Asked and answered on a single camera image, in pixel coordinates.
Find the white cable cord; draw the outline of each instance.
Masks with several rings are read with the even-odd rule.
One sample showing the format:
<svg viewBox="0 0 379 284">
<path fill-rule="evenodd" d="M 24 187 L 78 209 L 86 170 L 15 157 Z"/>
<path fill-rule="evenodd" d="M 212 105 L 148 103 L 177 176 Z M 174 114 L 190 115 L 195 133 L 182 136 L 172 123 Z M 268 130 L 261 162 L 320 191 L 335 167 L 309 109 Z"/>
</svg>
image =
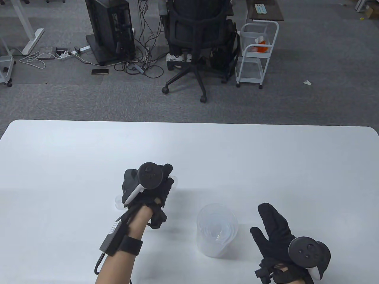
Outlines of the white cable cord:
<svg viewBox="0 0 379 284">
<path fill-rule="evenodd" d="M 61 59 L 59 57 L 56 57 L 54 54 L 52 54 L 50 52 L 44 52 L 44 53 L 41 53 L 41 54 L 38 54 L 38 53 L 39 53 L 39 51 L 34 52 L 34 53 L 32 53 L 32 54 L 30 54 L 28 56 L 25 56 L 24 58 L 21 58 L 19 60 L 19 62 L 23 63 L 23 64 L 27 64 L 27 65 L 33 66 L 33 67 L 36 67 L 38 69 L 45 69 L 46 68 L 45 62 L 43 62 L 42 60 L 38 59 L 38 57 L 40 57 L 41 55 L 43 55 L 43 54 L 50 54 L 50 55 L 54 56 L 56 59 Z M 41 62 L 43 64 L 43 66 L 40 67 L 38 65 L 34 65 L 34 64 L 31 63 L 33 61 Z"/>
<path fill-rule="evenodd" d="M 57 57 L 56 55 L 50 53 L 50 52 L 44 52 L 44 53 L 41 53 L 41 54 L 38 54 L 39 51 L 37 52 L 34 52 L 28 56 L 25 56 L 24 58 L 21 58 L 19 60 L 20 63 L 23 63 L 23 64 L 27 64 L 27 65 L 30 65 L 30 66 L 33 66 L 33 67 L 36 67 L 38 69 L 45 69 L 46 68 L 46 64 L 45 62 L 43 62 L 42 60 L 38 59 L 38 57 L 40 57 L 41 55 L 44 55 L 44 54 L 50 54 L 52 55 L 54 58 L 56 59 L 60 59 L 62 60 L 63 58 L 60 58 L 60 57 Z M 98 65 L 98 64 L 95 64 L 95 63 L 92 63 L 92 62 L 89 62 L 89 61 L 86 61 L 84 60 L 83 58 L 81 58 L 80 56 L 76 55 L 76 54 L 72 54 L 72 56 L 75 56 L 76 58 L 78 58 L 81 62 L 83 63 L 87 63 L 87 64 L 91 64 L 91 65 L 94 65 L 94 66 L 99 66 L 99 67 L 109 67 L 109 66 L 114 66 L 114 65 L 117 65 L 117 64 L 120 64 L 122 62 L 118 62 L 118 63 L 114 63 L 114 64 L 110 64 L 110 65 Z M 38 65 L 34 65 L 32 64 L 33 61 L 37 61 L 37 62 L 40 62 L 42 63 L 42 67 L 38 66 Z"/>
<path fill-rule="evenodd" d="M 84 60 L 83 58 L 81 58 L 80 56 L 78 56 L 78 55 L 76 55 L 74 53 L 72 55 L 75 56 L 77 59 L 79 59 L 83 63 L 92 64 L 94 66 L 99 66 L 99 67 L 109 67 L 109 66 L 114 66 L 114 65 L 122 63 L 122 61 L 120 61 L 120 62 L 117 62 L 117 63 L 114 63 L 114 64 L 110 64 L 110 65 L 98 65 L 98 64 L 86 61 L 86 60 Z"/>
</svg>

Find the chair armrest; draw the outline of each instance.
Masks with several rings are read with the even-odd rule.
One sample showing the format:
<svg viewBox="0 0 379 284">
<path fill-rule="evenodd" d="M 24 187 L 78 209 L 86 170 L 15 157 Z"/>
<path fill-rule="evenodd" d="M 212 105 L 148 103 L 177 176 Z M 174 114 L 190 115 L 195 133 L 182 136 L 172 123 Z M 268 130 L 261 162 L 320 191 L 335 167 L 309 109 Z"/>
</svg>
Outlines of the chair armrest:
<svg viewBox="0 0 379 284">
<path fill-rule="evenodd" d="M 160 17 L 168 15 L 166 0 L 158 0 L 158 10 Z"/>
</svg>

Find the black pc case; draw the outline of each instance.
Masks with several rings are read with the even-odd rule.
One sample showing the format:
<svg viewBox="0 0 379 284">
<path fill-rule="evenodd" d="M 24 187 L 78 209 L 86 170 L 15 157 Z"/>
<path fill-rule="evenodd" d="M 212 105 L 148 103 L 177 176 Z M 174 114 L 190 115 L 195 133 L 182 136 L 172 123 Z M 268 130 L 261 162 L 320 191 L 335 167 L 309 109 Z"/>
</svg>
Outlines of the black pc case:
<svg viewBox="0 0 379 284">
<path fill-rule="evenodd" d="M 129 3 L 126 0 L 86 0 L 93 34 L 86 36 L 100 65 L 135 56 Z"/>
</svg>

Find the glove finger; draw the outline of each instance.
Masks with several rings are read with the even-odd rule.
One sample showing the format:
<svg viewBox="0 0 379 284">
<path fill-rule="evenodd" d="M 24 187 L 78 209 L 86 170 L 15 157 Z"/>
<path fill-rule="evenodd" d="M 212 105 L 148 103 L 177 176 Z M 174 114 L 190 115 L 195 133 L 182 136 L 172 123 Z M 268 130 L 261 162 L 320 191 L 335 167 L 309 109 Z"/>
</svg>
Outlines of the glove finger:
<svg viewBox="0 0 379 284">
<path fill-rule="evenodd" d="M 263 257 L 267 256 L 267 250 L 271 246 L 270 242 L 263 235 L 262 231 L 257 227 L 250 228 L 250 233 L 253 236 L 255 243 L 257 244 Z"/>
<path fill-rule="evenodd" d="M 278 229 L 278 226 L 273 214 L 274 213 L 273 209 L 275 210 L 275 208 L 269 203 L 262 203 L 258 205 L 258 212 L 262 218 L 262 221 L 265 226 L 269 239 L 275 234 L 275 232 Z"/>
<path fill-rule="evenodd" d="M 269 240 L 279 242 L 291 236 L 287 220 L 271 204 L 259 205 L 258 212 L 262 217 Z"/>
<path fill-rule="evenodd" d="M 162 171 L 163 171 L 163 180 L 166 180 L 170 173 L 172 172 L 173 167 L 170 164 L 166 164 L 162 166 Z"/>
<path fill-rule="evenodd" d="M 160 187 L 162 187 L 166 196 L 170 193 L 171 187 L 175 181 L 172 178 L 166 179 Z"/>
</svg>

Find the black mesh chair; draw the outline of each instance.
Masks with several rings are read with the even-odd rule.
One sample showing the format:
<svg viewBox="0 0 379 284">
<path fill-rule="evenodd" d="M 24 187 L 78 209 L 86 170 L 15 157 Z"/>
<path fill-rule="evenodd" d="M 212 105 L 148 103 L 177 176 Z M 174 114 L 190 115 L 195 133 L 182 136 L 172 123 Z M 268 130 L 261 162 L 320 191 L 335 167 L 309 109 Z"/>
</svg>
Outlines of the black mesh chair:
<svg viewBox="0 0 379 284">
<path fill-rule="evenodd" d="M 220 70 L 208 67 L 202 60 L 200 60 L 200 53 L 205 48 L 216 48 L 226 43 L 228 30 L 233 29 L 232 20 L 227 20 L 226 17 L 231 10 L 230 0 L 225 0 L 225 5 L 221 8 L 220 13 L 211 19 L 206 20 L 192 20 L 182 17 L 175 10 L 173 0 L 159 1 L 160 16 L 164 25 L 164 33 L 168 42 L 177 45 L 181 48 L 188 48 L 191 50 L 191 62 L 178 62 L 168 61 L 167 69 L 173 70 L 174 66 L 181 66 L 181 71 L 166 82 L 162 88 L 162 93 L 168 94 L 168 86 L 177 81 L 189 72 L 193 72 L 203 92 L 200 101 L 207 102 L 207 94 L 203 81 L 200 77 L 199 70 L 211 71 L 223 77 L 222 83 L 226 83 L 230 76 L 233 74 L 231 70 L 222 72 Z M 187 27 L 191 31 L 191 35 L 183 39 L 183 35 L 178 32 L 180 27 Z"/>
</svg>

